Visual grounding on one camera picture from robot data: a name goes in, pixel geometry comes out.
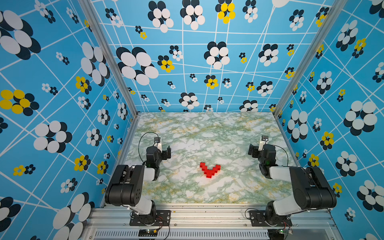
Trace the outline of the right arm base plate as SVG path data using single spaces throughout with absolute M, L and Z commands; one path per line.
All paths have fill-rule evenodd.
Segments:
M 279 216 L 275 213 L 251 210 L 248 217 L 253 227 L 291 227 L 292 221 L 289 216 Z

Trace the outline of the red stepped lego assembly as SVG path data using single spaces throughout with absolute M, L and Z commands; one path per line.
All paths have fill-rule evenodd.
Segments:
M 203 171 L 206 178 L 211 179 L 215 174 L 217 174 L 221 170 L 221 165 L 215 165 L 214 167 L 209 169 L 204 162 L 201 162 L 200 168 Z

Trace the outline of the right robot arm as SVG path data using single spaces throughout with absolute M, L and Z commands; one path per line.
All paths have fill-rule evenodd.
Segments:
M 250 145 L 248 154 L 259 160 L 259 168 L 264 177 L 292 185 L 292 195 L 267 204 L 265 221 L 269 225 L 278 225 L 293 214 L 331 209 L 337 205 L 337 197 L 319 168 L 278 166 L 276 147 L 269 144 L 263 145 L 262 149 Z

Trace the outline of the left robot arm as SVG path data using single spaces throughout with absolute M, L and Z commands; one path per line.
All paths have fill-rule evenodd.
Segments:
M 105 193 L 105 202 L 118 207 L 126 207 L 135 215 L 134 218 L 144 225 L 167 218 L 157 213 L 153 200 L 142 196 L 143 182 L 156 181 L 160 174 L 160 164 L 171 158 L 171 148 L 161 151 L 156 146 L 146 150 L 147 160 L 143 165 L 118 165 Z

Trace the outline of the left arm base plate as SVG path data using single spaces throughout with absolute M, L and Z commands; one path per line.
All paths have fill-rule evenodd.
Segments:
M 130 220 L 130 226 L 150 227 L 150 226 L 168 226 L 171 220 L 170 210 L 156 210 L 149 215 L 137 215 L 133 213 Z

